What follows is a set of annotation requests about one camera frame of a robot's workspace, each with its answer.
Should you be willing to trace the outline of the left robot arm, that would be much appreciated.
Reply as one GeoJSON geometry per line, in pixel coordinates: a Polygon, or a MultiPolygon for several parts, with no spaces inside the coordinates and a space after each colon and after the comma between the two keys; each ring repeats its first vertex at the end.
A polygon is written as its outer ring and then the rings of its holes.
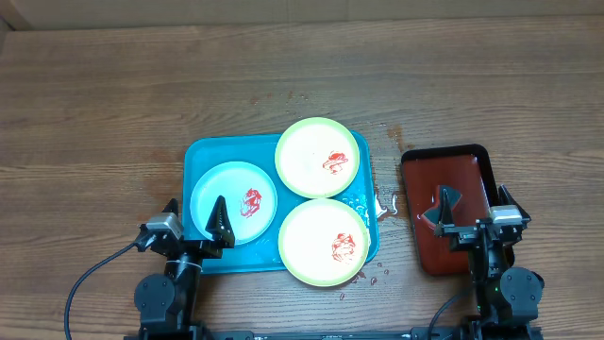
{"type": "Polygon", "coordinates": [[[164,272],[143,278],[134,292],[140,312],[140,339],[207,340],[213,335],[193,319],[197,288],[207,259],[220,259],[223,250],[235,246],[235,235],[227,215],[227,204],[218,196],[210,212],[206,231],[209,240],[187,240],[178,218],[178,203],[171,199],[164,210],[140,225],[134,241],[138,251],[147,249],[166,258],[164,272]]]}

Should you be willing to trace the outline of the light blue plate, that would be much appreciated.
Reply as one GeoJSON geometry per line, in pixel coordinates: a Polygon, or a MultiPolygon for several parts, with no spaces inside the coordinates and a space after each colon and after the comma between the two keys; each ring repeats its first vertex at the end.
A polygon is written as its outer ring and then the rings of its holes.
{"type": "Polygon", "coordinates": [[[262,169],[245,161],[221,163],[197,181],[191,196],[193,223],[207,239],[211,234],[206,231],[206,226],[218,196],[226,200],[236,246],[260,237],[277,212],[277,189],[262,169]]]}

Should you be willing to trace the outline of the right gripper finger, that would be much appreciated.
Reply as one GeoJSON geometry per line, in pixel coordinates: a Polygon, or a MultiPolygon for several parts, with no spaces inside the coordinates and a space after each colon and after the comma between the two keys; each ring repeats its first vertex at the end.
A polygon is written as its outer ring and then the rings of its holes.
{"type": "Polygon", "coordinates": [[[454,225],[452,211],[450,208],[448,191],[446,188],[442,188],[440,192],[440,201],[441,201],[441,212],[439,218],[439,226],[440,227],[450,227],[454,225]]]}
{"type": "Polygon", "coordinates": [[[520,205],[515,201],[505,185],[500,185],[498,187],[497,195],[500,206],[514,206],[518,211],[521,210],[520,205]]]}

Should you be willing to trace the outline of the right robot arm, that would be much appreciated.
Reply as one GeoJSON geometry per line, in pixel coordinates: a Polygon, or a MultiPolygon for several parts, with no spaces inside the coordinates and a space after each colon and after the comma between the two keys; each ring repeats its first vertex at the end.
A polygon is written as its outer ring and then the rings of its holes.
{"type": "Polygon", "coordinates": [[[487,216],[474,225],[458,226],[452,210],[460,198],[456,190],[441,186],[431,221],[434,234],[448,238],[452,251],[468,254],[472,284],[440,307],[428,324],[426,338],[541,339],[541,331],[533,329],[530,322],[538,317],[545,281],[534,271],[514,266],[508,258],[512,246],[522,240],[531,217],[507,188],[500,186],[498,206],[489,208],[487,216]],[[478,314],[465,317],[455,328],[437,331],[441,314],[471,293],[476,295],[478,314]]]}

